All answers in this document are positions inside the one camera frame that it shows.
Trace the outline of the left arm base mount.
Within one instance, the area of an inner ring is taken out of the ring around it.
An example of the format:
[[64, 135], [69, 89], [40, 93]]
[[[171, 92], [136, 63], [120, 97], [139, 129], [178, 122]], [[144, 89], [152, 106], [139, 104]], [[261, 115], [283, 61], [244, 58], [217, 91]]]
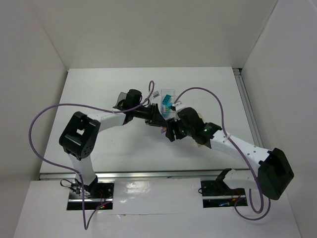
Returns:
[[[74, 181], [68, 179], [62, 179], [60, 185], [69, 189], [69, 196], [67, 202], [68, 211], [82, 210], [82, 188]], [[100, 210], [112, 210], [113, 209], [113, 182], [101, 182], [97, 183], [96, 187], [91, 191], [85, 191], [84, 201], [86, 210], [95, 210], [100, 206]]]

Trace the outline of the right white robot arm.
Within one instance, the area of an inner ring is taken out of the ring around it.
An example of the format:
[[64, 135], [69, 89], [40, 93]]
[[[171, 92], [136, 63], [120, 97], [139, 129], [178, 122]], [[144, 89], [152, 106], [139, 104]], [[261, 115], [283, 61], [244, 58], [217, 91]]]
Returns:
[[250, 166], [248, 172], [228, 169], [220, 179], [230, 188], [261, 189], [262, 194], [278, 200], [294, 173], [285, 153], [274, 148], [264, 149], [230, 134], [212, 122], [205, 123], [195, 109], [173, 104], [175, 116], [167, 121], [166, 137], [170, 141], [188, 136], [199, 145], [221, 151]]

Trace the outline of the teal rectangular lego brick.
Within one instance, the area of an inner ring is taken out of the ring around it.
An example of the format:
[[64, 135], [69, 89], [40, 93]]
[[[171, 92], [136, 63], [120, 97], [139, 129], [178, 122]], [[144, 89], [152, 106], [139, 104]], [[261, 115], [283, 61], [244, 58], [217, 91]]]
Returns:
[[168, 105], [170, 103], [170, 100], [171, 100], [171, 95], [166, 94], [162, 100], [162, 104]]

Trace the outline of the amber plastic container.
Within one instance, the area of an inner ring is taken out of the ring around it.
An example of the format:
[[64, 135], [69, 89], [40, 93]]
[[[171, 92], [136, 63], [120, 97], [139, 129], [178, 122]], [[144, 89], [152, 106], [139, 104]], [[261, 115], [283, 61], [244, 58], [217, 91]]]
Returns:
[[197, 143], [198, 147], [201, 147], [206, 143], [206, 139], [203, 135], [204, 127], [205, 127], [204, 119], [200, 113], [197, 113], [195, 123], [194, 123], [195, 133], [193, 135], [193, 139]]

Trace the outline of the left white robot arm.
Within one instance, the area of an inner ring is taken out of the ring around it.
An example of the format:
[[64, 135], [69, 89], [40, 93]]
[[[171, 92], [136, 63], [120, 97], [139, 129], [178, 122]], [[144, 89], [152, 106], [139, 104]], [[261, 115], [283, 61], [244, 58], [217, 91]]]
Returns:
[[95, 193], [98, 184], [90, 154], [100, 132], [125, 125], [133, 118], [144, 119], [148, 125], [166, 127], [166, 120], [159, 112], [158, 105], [137, 107], [141, 99], [140, 91], [130, 89], [128, 93], [120, 93], [116, 105], [109, 113], [86, 115], [75, 112], [61, 134], [59, 144], [69, 155], [73, 168], [78, 171], [75, 181], [79, 186], [83, 185], [90, 195]]

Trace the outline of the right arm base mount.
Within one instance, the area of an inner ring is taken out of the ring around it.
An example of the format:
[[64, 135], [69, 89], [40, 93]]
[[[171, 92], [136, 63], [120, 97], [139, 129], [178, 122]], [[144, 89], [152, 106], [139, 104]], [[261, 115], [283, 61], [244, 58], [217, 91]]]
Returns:
[[219, 180], [202, 180], [198, 193], [202, 196], [203, 208], [248, 206], [246, 192], [242, 188], [230, 189]]

